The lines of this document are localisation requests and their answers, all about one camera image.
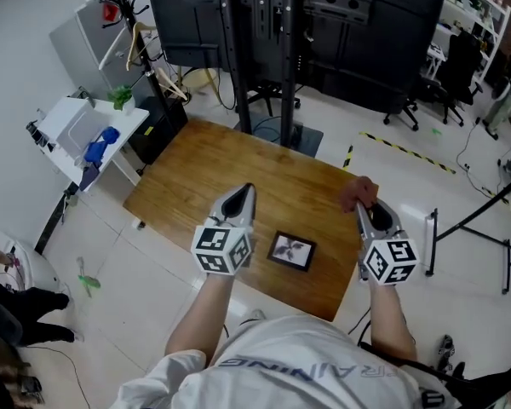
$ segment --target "floor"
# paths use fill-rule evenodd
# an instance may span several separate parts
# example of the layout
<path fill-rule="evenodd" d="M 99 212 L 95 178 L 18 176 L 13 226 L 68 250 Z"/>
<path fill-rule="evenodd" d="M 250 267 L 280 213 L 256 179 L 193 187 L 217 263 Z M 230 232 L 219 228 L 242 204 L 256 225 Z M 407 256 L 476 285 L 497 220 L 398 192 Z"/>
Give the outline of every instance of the floor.
<path fill-rule="evenodd" d="M 223 100 L 233 103 L 228 77 L 221 80 Z M 493 141 L 474 117 L 484 115 L 488 95 L 466 109 L 466 125 L 443 125 L 428 109 L 416 113 L 420 130 L 412 132 L 400 118 L 385 126 L 382 114 L 332 99 L 303 88 L 301 110 L 295 119 L 324 132 L 317 158 L 342 167 L 353 146 L 349 171 L 369 176 L 380 185 L 379 197 L 399 214 L 406 232 L 416 241 L 422 265 L 410 283 L 399 287 L 408 325 L 416 339 L 422 361 L 433 364 L 444 334 L 453 336 L 453 363 L 467 362 L 466 376 L 500 372 L 511 365 L 511 291 L 503 296 L 502 247 L 469 233 L 455 233 L 439 243 L 433 278 L 423 273 L 429 261 L 432 222 L 427 215 L 439 208 L 439 231 L 456 224 L 481 206 L 487 198 L 474 190 L 456 166 L 456 155 L 468 150 L 461 163 L 471 166 L 472 181 L 495 192 L 500 176 L 496 161 L 511 147 L 511 130 L 501 129 Z M 274 103 L 276 110 L 279 104 Z M 190 116 L 233 127 L 238 118 L 221 107 L 208 89 L 193 96 L 186 110 Z M 441 168 L 372 141 L 368 132 L 458 171 Z M 112 165 L 90 195 L 68 210 L 64 225 L 55 230 L 44 255 L 72 290 L 75 308 L 53 313 L 50 322 L 75 325 L 85 335 L 84 343 L 49 343 L 46 347 L 68 354 L 74 361 L 90 407 L 111 405 L 118 386 L 142 376 L 163 355 L 175 323 L 187 311 L 204 276 L 189 253 L 150 228 L 131 227 L 132 216 L 122 207 L 132 186 Z M 497 204 L 472 226 L 498 238 L 511 239 L 511 211 Z M 85 273 L 99 279 L 101 288 L 89 298 L 78 281 L 76 258 L 82 256 Z M 352 278 L 334 324 L 349 330 L 369 307 L 369 292 Z M 268 317 L 299 311 L 236 282 L 227 316 L 233 330 L 240 317 L 261 308 Z M 357 330 L 353 337 L 359 337 Z M 83 397 L 72 365 L 60 354 L 26 349 L 25 356 L 40 377 L 50 407 L 83 407 Z"/>

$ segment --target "red object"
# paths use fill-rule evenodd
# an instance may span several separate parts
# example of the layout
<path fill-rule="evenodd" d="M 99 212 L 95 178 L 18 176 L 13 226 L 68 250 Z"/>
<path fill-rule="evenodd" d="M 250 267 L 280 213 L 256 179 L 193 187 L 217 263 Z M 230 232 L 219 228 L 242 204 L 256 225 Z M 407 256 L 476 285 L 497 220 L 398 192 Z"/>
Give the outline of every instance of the red object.
<path fill-rule="evenodd" d="M 102 5 L 102 18 L 106 21 L 113 22 L 118 17 L 119 8 L 115 4 L 104 3 Z"/>

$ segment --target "wooden table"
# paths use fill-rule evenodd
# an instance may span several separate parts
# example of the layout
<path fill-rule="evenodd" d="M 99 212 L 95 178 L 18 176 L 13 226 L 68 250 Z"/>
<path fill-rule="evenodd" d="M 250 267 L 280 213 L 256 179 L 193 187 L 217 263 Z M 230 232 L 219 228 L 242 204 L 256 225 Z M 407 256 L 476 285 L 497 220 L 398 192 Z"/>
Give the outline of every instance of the wooden table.
<path fill-rule="evenodd" d="M 333 320 L 361 247 L 353 214 L 338 204 L 355 176 L 235 130 L 192 119 L 142 177 L 125 208 L 184 250 L 215 200 L 251 182 L 255 252 L 238 278 L 294 308 Z M 267 260 L 277 230 L 314 241 L 308 272 Z"/>

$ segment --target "yellow and black tape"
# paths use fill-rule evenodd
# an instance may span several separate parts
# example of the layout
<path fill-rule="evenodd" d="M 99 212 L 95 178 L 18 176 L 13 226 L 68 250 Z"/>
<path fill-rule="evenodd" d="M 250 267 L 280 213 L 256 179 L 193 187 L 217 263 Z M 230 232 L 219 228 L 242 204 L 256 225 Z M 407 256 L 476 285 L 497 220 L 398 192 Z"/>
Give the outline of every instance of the yellow and black tape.
<path fill-rule="evenodd" d="M 488 189 L 487 187 L 481 187 L 481 189 L 487 193 L 488 195 L 490 195 L 492 198 L 496 197 L 496 195 L 490 190 Z M 504 204 L 506 204 L 507 206 L 509 206 L 509 200 L 507 200 L 505 197 L 502 199 L 502 202 Z"/>
<path fill-rule="evenodd" d="M 347 158 L 344 161 L 344 164 L 342 164 L 342 169 L 345 171 L 348 171 L 348 166 L 350 165 L 350 161 L 352 160 L 352 152 L 354 150 L 354 146 L 350 146 L 347 153 Z"/>
<path fill-rule="evenodd" d="M 430 158 L 427 158 L 426 156 L 422 156 L 421 154 L 418 154 L 416 152 L 412 152 L 411 150 L 407 150 L 406 148 L 403 148 L 401 146 L 397 146 L 396 144 L 392 144 L 391 142 L 388 142 L 386 140 L 382 140 L 381 138 L 376 138 L 373 135 L 369 135 L 366 132 L 359 132 L 359 134 L 360 135 L 365 135 L 368 138 L 372 139 L 373 141 L 382 142 L 382 144 L 386 144 L 389 147 L 397 148 L 401 152 L 410 154 L 411 156 L 414 156 L 415 158 L 427 160 L 431 165 L 435 165 L 435 166 L 441 167 L 442 170 L 447 171 L 447 172 L 449 172 L 451 174 L 456 174 L 456 172 L 452 168 L 449 168 L 446 165 L 440 164 L 439 162 L 434 161 L 434 160 L 432 160 Z"/>

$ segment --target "blue object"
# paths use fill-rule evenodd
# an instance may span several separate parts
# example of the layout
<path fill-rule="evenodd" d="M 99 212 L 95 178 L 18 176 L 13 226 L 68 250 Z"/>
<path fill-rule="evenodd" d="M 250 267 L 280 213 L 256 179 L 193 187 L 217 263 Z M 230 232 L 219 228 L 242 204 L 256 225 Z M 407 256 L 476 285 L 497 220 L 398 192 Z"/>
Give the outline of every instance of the blue object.
<path fill-rule="evenodd" d="M 87 147 L 87 152 L 85 152 L 83 158 L 86 162 L 89 163 L 99 163 L 104 156 L 106 148 L 110 144 L 115 143 L 118 140 L 118 137 L 119 131 L 117 129 L 114 129 L 113 127 L 107 127 L 106 129 L 102 130 L 102 133 L 97 139 L 98 141 L 100 138 L 102 138 L 103 141 L 90 142 L 89 146 Z"/>

